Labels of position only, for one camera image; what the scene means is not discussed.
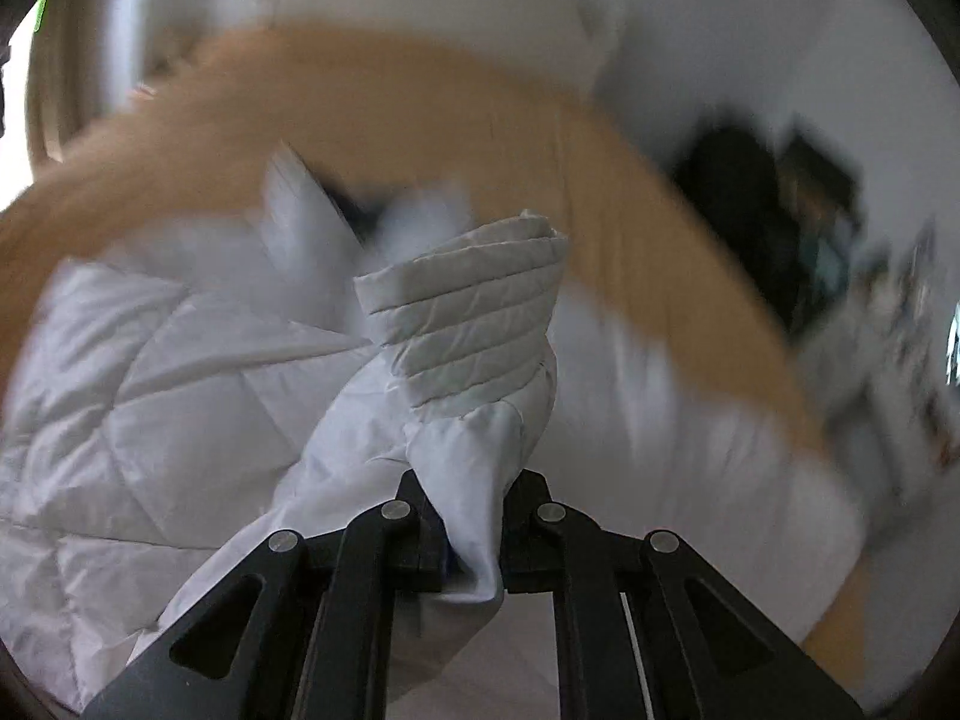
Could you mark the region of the mustard corduroy bed cover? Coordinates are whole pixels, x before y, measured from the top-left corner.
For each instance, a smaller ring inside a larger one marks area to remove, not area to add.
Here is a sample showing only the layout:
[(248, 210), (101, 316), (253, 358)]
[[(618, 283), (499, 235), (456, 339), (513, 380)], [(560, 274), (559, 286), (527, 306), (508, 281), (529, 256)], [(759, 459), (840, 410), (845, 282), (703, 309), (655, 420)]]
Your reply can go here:
[(534, 210), (571, 275), (709, 390), (775, 411), (820, 452), (786, 341), (670, 182), (595, 107), (467, 52), (331, 25), (203, 44), (151, 98), (96, 122), (2, 216), (2, 358), (53, 266), (163, 216), (251, 208), (275, 146), (353, 188), (451, 177), (485, 220)]

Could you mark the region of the white puffer down jacket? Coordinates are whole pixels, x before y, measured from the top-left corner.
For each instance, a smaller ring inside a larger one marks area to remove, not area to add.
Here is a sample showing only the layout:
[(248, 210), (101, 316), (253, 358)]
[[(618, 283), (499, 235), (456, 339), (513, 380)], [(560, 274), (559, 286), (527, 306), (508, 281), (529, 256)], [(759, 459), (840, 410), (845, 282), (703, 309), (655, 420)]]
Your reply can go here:
[(57, 266), (2, 422), (2, 639), (82, 710), (270, 533), (425, 481), (462, 564), (398, 617), (397, 718), (550, 718), (544, 600), (496, 514), (523, 468), (604, 527), (677, 532), (802, 639), (861, 556), (839, 476), (775, 418), (686, 385), (565, 275), (542, 216), (462, 193), (369, 239), (290, 151), (253, 220), (194, 218)]

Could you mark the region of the black jacket on chair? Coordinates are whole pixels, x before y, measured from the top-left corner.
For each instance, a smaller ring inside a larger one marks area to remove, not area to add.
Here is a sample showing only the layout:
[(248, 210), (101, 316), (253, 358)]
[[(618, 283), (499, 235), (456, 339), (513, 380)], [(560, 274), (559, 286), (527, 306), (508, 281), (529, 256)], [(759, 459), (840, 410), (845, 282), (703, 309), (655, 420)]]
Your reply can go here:
[(804, 125), (771, 142), (740, 115), (704, 117), (670, 179), (795, 340), (850, 288), (861, 174)]

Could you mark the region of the beige curtain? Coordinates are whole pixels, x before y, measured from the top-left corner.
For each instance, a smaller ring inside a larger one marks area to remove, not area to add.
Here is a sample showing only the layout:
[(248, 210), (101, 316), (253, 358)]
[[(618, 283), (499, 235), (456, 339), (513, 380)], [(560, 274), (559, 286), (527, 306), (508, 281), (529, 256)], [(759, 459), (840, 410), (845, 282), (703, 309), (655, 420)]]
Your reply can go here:
[(65, 146), (89, 122), (91, 0), (43, 0), (31, 43), (26, 135), (34, 174), (64, 160)]

